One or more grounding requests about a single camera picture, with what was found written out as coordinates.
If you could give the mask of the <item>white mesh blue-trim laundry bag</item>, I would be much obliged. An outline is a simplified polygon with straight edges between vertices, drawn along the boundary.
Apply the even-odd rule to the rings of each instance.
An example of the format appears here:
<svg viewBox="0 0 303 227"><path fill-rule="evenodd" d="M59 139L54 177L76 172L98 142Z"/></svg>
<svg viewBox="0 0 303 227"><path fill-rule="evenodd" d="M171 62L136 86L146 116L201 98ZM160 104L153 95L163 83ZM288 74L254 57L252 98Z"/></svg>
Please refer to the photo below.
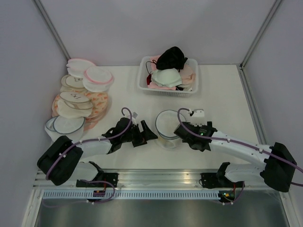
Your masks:
<svg viewBox="0 0 303 227"><path fill-rule="evenodd" d="M160 112L155 120L155 129L158 134L156 144L164 149L175 149L181 143L180 137L174 133L178 126L177 111Z"/></svg>

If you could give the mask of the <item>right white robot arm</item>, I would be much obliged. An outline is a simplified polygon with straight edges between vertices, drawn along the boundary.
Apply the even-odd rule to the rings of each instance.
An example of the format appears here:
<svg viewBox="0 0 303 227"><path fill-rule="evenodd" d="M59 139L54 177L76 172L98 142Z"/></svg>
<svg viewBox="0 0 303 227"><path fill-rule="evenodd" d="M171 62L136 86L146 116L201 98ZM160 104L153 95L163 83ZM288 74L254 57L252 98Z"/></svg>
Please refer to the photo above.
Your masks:
<svg viewBox="0 0 303 227"><path fill-rule="evenodd" d="M288 192L297 163L284 144L273 146L248 143L218 131L212 122L194 126L182 122L174 133L193 150L221 152L246 161L246 164L224 162L216 173L222 187L231 183L264 183L279 192Z"/></svg>

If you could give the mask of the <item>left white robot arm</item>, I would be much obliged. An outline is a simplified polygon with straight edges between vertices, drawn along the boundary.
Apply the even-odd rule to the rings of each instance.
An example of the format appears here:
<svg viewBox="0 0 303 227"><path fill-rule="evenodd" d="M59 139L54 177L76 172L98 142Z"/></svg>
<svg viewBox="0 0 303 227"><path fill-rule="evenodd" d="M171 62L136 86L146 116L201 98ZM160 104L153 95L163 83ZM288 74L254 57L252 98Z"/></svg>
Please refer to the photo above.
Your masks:
<svg viewBox="0 0 303 227"><path fill-rule="evenodd" d="M60 136L38 159L37 167L45 174L46 179L54 185L62 185L74 175L84 173L80 170L80 160L95 155L109 155L119 150L124 143L138 147L158 136L151 131L144 120L139 125L129 118L122 117L115 127L110 128L101 137L72 142L67 136Z"/></svg>

